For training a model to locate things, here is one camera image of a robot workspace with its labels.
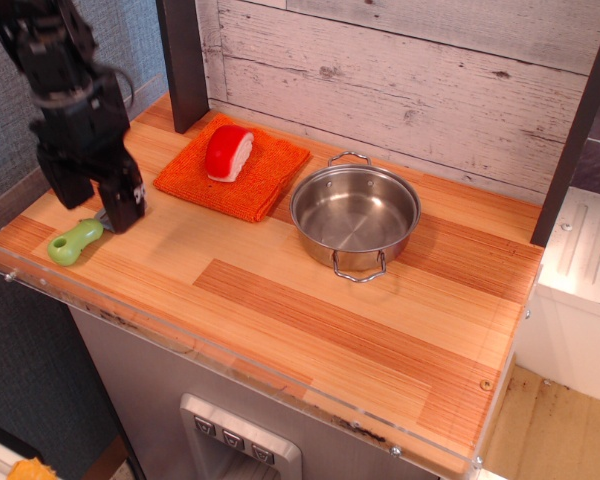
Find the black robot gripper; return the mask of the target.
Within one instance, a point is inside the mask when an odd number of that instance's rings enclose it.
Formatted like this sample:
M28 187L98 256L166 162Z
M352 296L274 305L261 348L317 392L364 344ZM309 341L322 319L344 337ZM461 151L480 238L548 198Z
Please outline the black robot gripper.
M145 185L124 146L130 128L117 76L101 74L89 88L40 104L42 116L30 124L37 136L37 160L49 185L67 209L94 196L96 214L115 234L129 230L145 215Z

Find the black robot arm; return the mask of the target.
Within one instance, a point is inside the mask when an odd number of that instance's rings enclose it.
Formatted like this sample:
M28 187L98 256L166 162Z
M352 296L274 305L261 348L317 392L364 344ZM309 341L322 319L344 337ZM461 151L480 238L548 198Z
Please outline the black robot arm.
M68 209L100 196L112 230L126 232L145 214L144 183L124 145L116 71L95 61L90 25L70 1L0 1L0 42L43 114L30 128L56 196Z

